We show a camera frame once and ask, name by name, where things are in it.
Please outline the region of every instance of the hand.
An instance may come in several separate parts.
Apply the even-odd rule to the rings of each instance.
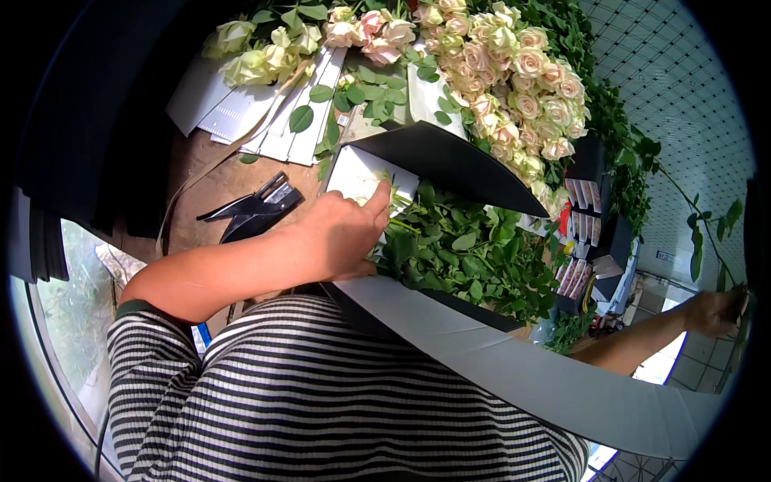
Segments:
[[[367,203],[360,207],[344,199],[338,190],[320,196],[308,213],[291,229],[299,236],[304,268],[312,281],[341,281],[375,274],[366,261],[389,221],[391,184],[381,181]]]
[[[741,284],[726,293],[698,293],[683,303],[685,330],[717,338],[736,330],[736,319],[744,314],[749,300]]]

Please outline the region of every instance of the forearm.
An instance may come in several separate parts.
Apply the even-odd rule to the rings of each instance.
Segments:
[[[151,263],[126,286],[120,303],[142,299],[195,325],[232,303],[311,281],[318,267],[303,256],[293,226],[256,238],[172,254]]]
[[[641,363],[685,331],[688,307],[680,305],[635,323],[575,353],[572,358],[590,365],[631,375]]]

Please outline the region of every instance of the black and white striped shirt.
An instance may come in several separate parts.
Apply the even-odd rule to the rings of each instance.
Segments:
[[[189,332],[127,302],[109,358],[128,480],[580,480],[587,464],[586,440],[355,331],[324,298],[255,307],[203,362]]]

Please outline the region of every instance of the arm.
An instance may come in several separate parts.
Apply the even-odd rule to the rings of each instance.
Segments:
[[[390,184],[383,181],[360,207],[331,191],[297,224],[161,258],[131,279],[120,303],[142,299],[196,325],[253,296],[374,274],[374,265],[364,258],[388,224],[390,193]]]
[[[621,375],[641,363],[684,331],[716,338],[736,328],[747,305],[744,285],[727,293],[701,292],[676,308],[635,323],[573,355],[573,358]]]

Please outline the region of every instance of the stapler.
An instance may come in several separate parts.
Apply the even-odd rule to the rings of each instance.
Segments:
[[[280,172],[254,194],[231,201],[197,221],[212,221],[222,217],[233,219],[222,234],[220,244],[258,236],[291,211],[302,199],[300,192],[289,185],[286,174]]]

